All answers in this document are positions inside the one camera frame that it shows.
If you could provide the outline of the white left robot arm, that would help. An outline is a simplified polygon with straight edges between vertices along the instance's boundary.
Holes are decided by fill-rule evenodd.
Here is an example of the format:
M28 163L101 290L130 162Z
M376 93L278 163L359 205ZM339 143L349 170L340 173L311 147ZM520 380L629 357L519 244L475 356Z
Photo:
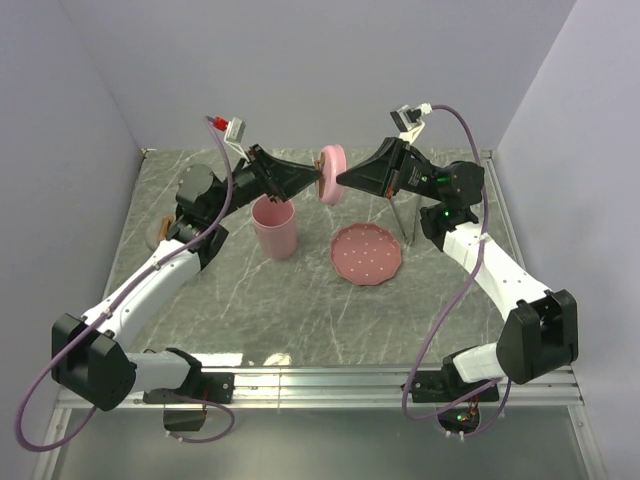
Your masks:
M220 222L260 197L286 201L316 182L319 171L281 160L255 145L220 180L204 164L187 166L176 193L176 219L152 256L119 289L52 328L51 377L93 406L110 411L129 394L168 390L180 402L202 396L202 364L176 348L133 355L138 332L187 281L219 253L227 236Z

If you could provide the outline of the pink round lid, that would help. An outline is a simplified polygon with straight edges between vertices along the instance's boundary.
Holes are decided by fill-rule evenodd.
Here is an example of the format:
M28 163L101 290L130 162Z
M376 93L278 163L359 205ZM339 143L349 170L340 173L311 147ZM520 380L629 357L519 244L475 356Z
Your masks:
M344 149L340 145L325 146L315 161L315 167L320 173L316 181L316 193L324 205L337 205L345 191L345 187L337 182L337 177L347 169Z

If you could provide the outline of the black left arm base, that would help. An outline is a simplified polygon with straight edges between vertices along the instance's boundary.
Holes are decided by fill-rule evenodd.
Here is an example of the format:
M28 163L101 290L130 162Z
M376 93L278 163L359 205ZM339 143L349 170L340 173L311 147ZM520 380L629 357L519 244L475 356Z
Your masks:
M231 372L200 372L186 385L176 390L156 389L144 392L142 402L147 405L162 405L165 435L179 442L204 444L224 438L234 428L236 417L229 405L233 399L235 375ZM209 409L224 412L229 417L228 425L209 438L185 437L186 433L200 432L204 427Z

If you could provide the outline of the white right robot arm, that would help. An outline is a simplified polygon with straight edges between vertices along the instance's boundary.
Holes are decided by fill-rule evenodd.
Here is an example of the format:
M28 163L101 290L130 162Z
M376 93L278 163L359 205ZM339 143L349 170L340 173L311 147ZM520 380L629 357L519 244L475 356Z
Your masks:
M497 341L444 359L441 386L455 400L489 380L523 385L579 354L575 298L528 274L487 233L487 218L473 213L473 206L487 202L484 175L476 162L436 166L407 141L390 137L369 159L336 177L341 186L375 196L404 190L434 200L420 211L424 236L469 272L501 314Z

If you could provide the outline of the metal serving tongs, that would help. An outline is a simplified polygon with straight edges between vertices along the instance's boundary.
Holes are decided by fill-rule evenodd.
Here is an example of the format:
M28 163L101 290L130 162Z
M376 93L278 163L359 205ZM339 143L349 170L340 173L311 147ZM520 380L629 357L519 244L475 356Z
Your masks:
M420 230L422 197L414 195L412 198L406 197L401 200L392 197L388 203L404 244L407 247L413 246Z

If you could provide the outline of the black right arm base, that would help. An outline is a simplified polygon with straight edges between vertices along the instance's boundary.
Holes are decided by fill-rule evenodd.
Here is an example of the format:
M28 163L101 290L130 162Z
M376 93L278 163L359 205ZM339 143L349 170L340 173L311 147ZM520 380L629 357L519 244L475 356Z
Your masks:
M412 404L433 404L428 414L435 418L446 437L460 441L478 433L482 426L481 405L500 400L496 381L465 383L455 375L439 371L418 371L408 390Z

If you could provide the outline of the pink dotted plate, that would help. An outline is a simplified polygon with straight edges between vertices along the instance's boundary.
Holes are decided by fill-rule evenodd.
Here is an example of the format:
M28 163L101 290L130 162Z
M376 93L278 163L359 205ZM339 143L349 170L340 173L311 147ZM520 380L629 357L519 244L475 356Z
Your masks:
M375 223L354 223L330 242L336 273L358 286L376 286L393 278L402 265L402 249L393 234Z

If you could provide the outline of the aluminium frame rail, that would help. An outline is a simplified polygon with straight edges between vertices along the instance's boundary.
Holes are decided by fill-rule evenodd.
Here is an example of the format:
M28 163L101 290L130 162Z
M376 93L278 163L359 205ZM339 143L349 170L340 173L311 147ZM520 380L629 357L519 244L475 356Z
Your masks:
M400 366L238 368L235 426L212 412L208 442L184 445L162 430L165 406L138 395L87 419L62 392L37 479L603 479L606 469L573 372L564 368L508 392L483 431L456 439L433 420L406 419Z

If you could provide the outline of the pink cylindrical container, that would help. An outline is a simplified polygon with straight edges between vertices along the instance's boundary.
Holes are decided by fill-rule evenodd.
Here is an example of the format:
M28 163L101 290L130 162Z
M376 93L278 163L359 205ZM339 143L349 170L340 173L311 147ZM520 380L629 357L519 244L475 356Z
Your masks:
M271 259L284 260L297 248L296 210L291 200L272 201L259 197L251 207L258 243Z

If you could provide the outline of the grey cylindrical container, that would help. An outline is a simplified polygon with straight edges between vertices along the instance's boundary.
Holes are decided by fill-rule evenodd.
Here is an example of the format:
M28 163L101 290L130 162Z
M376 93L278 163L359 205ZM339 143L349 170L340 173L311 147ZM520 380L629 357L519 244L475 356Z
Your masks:
M163 215L151 221L145 233L145 244L151 251L155 251L159 243L166 238L174 221L174 215Z

